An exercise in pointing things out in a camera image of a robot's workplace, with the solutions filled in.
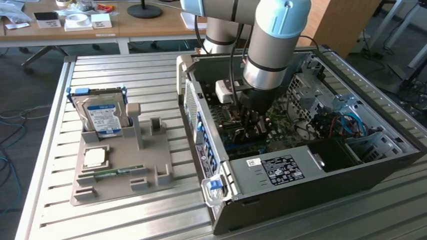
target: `wooden desk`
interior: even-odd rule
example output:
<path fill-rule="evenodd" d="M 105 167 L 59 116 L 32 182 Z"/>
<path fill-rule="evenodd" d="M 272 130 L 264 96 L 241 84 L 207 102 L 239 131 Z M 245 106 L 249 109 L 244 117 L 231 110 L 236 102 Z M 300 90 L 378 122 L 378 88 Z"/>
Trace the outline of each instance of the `wooden desk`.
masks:
<path fill-rule="evenodd" d="M 127 9 L 137 2 L 108 2 L 119 13 L 111 16 L 112 28 L 101 28 L 85 31 L 65 32 L 64 27 L 39 28 L 37 23 L 31 22 L 29 27 L 9 30 L 4 24 L 11 21 L 4 17 L 0 20 L 0 48 L 56 46 L 77 44 L 117 43 L 120 54 L 129 54 L 128 43 L 136 41 L 161 41 L 196 39 L 193 30 L 188 30 L 181 20 L 181 10 L 156 5 L 163 10 L 163 15 L 153 19 L 139 19 L 128 15 Z M 55 0 L 25 2 L 24 12 L 32 18 L 35 12 L 49 12 L 60 9 Z"/>

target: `slotted aluminum surface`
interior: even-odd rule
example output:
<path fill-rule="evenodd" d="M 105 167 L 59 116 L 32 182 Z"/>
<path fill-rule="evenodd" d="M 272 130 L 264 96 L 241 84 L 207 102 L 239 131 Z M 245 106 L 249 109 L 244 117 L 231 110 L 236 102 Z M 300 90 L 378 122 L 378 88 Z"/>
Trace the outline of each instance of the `slotted aluminum surface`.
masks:
<path fill-rule="evenodd" d="M 406 240 L 427 235 L 427 161 L 423 158 L 370 191 L 213 236 L 176 101 L 176 57 L 181 54 L 188 52 L 89 56 L 64 64 L 59 80 L 63 87 L 57 87 L 48 122 L 51 131 L 44 134 L 16 239 Z M 348 71 L 348 76 L 355 76 L 334 54 L 328 54 L 328 58 Z M 64 96 L 69 85 L 89 88 L 124 85 L 128 101 L 140 103 L 140 120 L 161 117 L 167 123 L 175 188 L 101 204 L 69 204 L 81 128 Z M 382 106 L 395 112 L 387 97 L 380 96 L 378 101 L 384 101 Z M 410 124 L 408 129 L 424 141 L 420 127 L 411 121 L 402 123 Z"/>

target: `gray carpet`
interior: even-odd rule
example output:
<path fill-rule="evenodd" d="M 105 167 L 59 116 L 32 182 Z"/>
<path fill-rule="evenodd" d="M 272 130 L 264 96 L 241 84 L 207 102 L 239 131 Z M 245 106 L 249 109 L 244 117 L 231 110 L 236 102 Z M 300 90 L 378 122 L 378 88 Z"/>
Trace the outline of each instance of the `gray carpet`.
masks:
<path fill-rule="evenodd" d="M 372 18 L 367 26 L 367 33 L 371 35 L 379 26 L 384 15 Z M 378 46 L 371 50 L 372 52 L 382 51 L 382 42 L 388 35 L 388 31 L 378 41 Z M 189 41 L 191 46 L 196 46 L 195 41 Z M 406 66 L 411 59 L 416 55 L 427 42 L 426 34 L 407 29 L 403 36 L 399 38 L 394 45 L 394 55 L 384 54 L 380 62 L 384 64 L 392 63 L 407 72 L 411 73 L 411 69 Z M 149 42 L 141 45 L 133 46 L 140 49 L 140 52 L 159 52 L 159 51 L 179 51 L 185 50 L 183 41 L 163 41 L 159 42 L 160 50 L 153 50 L 149 47 Z M 92 49 L 91 45 L 81 45 L 79 47 L 65 46 L 64 50 L 75 56 L 92 56 L 92 55 L 112 55 L 119 54 L 119 47 L 113 43 L 100 44 L 100 51 Z M 40 47 L 29 47 L 29 51 L 35 53 Z M 17 48 L 11 48 L 7 55 L 0 57 L 0 112 L 8 110 L 28 109 L 39 105 L 45 105 L 52 102 L 57 79 L 63 67 L 64 57 L 56 51 L 51 51 L 40 60 L 37 60 L 31 67 L 35 70 L 33 75 L 27 75 L 21 69 L 21 62 L 29 57 L 29 54 L 19 52 Z M 368 74 L 376 70 L 380 65 L 372 61 L 366 60 L 360 55 L 350 55 L 347 61 L 360 71 L 362 74 Z M 378 71 L 368 75 L 370 79 L 388 79 L 394 76 L 388 71 Z M 427 79 L 427 70 L 420 74 L 420 80 Z M 43 109 L 33 113 L 33 115 L 41 115 L 48 113 L 48 109 Z M 9 121 L 11 123 L 20 123 L 23 119 Z M 43 134 L 45 130 L 47 119 L 28 120 L 25 123 L 27 134 L 24 138 L 13 144 L 7 153 L 15 163 L 17 175 L 20 178 L 23 198 L 19 204 L 13 207 L 13 212 L 0 215 L 0 239 L 11 240 L 15 237 L 16 228 L 20 220 L 20 208 L 24 205 L 25 194 L 28 191 L 31 177 L 33 173 L 33 167 L 39 154 L 39 148 L 43 140 Z M 16 127 L 5 126 L 0 124 L 0 140 L 7 137 Z M 0 181 L 4 179 L 7 171 L 0 172 Z M 11 178 L 7 184 L 0 188 L 0 209 L 5 209 L 16 201 L 16 183 Z"/>

